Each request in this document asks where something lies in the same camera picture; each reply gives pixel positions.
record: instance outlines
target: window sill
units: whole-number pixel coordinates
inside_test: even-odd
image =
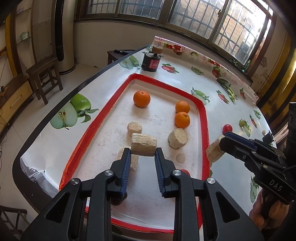
[[[181,32],[178,32],[176,30],[170,29],[166,26],[162,26],[162,25],[158,25],[155,23],[149,23],[149,22],[142,22],[142,21],[137,21],[137,20],[131,20],[131,19],[123,19],[123,18],[81,18],[81,19],[77,19],[74,20],[74,22],[81,22],[81,21],[120,21],[120,22],[128,22],[128,23],[136,23],[136,24],[140,24],[140,25],[145,25],[145,26],[149,26],[149,27],[153,27],[153,28],[160,28],[160,29],[164,29],[168,32],[177,34],[178,36],[181,36],[183,38],[186,38],[204,48],[206,48],[207,50],[211,51],[212,53],[214,53],[216,56],[222,58],[224,61],[226,61],[229,65],[231,65],[233,68],[235,68],[244,78],[246,78],[249,83],[247,83],[248,85],[251,85],[253,83],[253,80],[246,74],[244,73],[238,66],[236,66],[232,61],[230,61],[229,59],[227,59],[226,57],[224,57],[222,54],[214,51],[212,48],[210,48],[209,46],[207,46],[204,43],[201,43],[200,41],[186,35],[183,34]]]

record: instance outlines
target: window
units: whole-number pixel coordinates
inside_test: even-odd
[[[88,18],[116,17],[158,24],[208,45],[241,69],[264,41],[273,14],[264,0],[85,1]]]

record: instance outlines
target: red tray border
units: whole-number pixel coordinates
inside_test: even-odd
[[[129,85],[129,83],[134,80],[140,80],[152,85],[155,85],[157,87],[166,89],[168,91],[174,92],[178,95],[181,95],[189,100],[191,100],[197,107],[199,114],[200,114],[200,125],[201,125],[201,135],[202,135],[202,180],[205,180],[206,178],[209,177],[210,174],[210,165],[209,161],[207,159],[207,154],[206,154],[206,149],[209,146],[209,132],[208,132],[208,127],[207,127],[207,114],[205,110],[205,106],[202,103],[201,100],[198,98],[194,97],[193,95],[180,90],[176,87],[170,86],[168,84],[165,84],[161,81],[158,81],[156,79],[153,79],[151,77],[142,75],[142,74],[136,74],[133,73],[131,74],[124,82],[123,84],[116,90],[116,92],[113,94],[113,96],[109,99],[109,101],[105,104],[105,106],[102,108],[100,113],[96,116],[96,118],[93,120],[93,122],[89,125],[85,133],[83,134],[82,138],[79,140],[77,146],[75,147],[70,159],[67,162],[67,165],[64,169],[61,182],[59,185],[59,190],[61,190],[65,184],[67,184],[76,168],[78,167],[80,160],[82,159],[82,156],[84,155],[85,151],[87,150],[87,147],[91,143],[93,137],[96,134],[96,131],[98,128],[101,126],[103,120],[105,117],[108,115],[112,107],[115,105],[121,94],[124,92],[126,87]],[[200,209],[200,204],[198,203],[197,206],[197,214],[198,214],[198,228],[200,229],[202,225],[202,218],[201,218],[201,209]],[[174,230],[170,229],[155,229],[155,228],[147,228],[147,227],[142,227],[138,225],[133,225],[130,223],[126,223],[114,218],[111,218],[111,222],[114,225],[140,231],[140,232],[156,232],[156,233],[173,233]]]

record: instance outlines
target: silver bolt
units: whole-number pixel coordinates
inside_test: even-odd
[[[216,182],[216,180],[215,180],[214,178],[212,178],[212,177],[209,177],[209,178],[207,179],[207,182],[208,182],[209,184],[214,184],[214,183]]]
[[[180,176],[182,174],[182,172],[180,170],[173,170],[173,174],[175,176]]]
[[[79,179],[78,179],[78,178],[73,178],[73,179],[71,179],[70,183],[71,183],[72,185],[76,185],[76,184],[79,183]]]
[[[104,174],[105,174],[106,176],[112,176],[112,175],[113,175],[113,171],[112,171],[112,170],[106,170],[106,171],[104,172]]]

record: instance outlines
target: fruit-print tablecloth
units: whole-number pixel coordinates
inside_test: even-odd
[[[50,195],[57,192],[65,166],[92,120],[132,73],[152,77],[199,98],[206,108],[210,143],[222,135],[225,124],[230,124],[233,132],[252,139],[262,139],[262,131],[270,130],[255,105],[258,97],[243,80],[215,60],[178,43],[155,37],[153,44],[163,47],[156,72],[141,69],[143,52],[149,48],[113,66],[74,96],[22,156],[21,162],[30,169],[31,177],[42,175],[51,183],[53,190],[43,187]],[[239,126],[241,119],[245,121],[243,128]],[[253,173],[228,154],[210,169],[212,177],[249,214],[258,192]]]

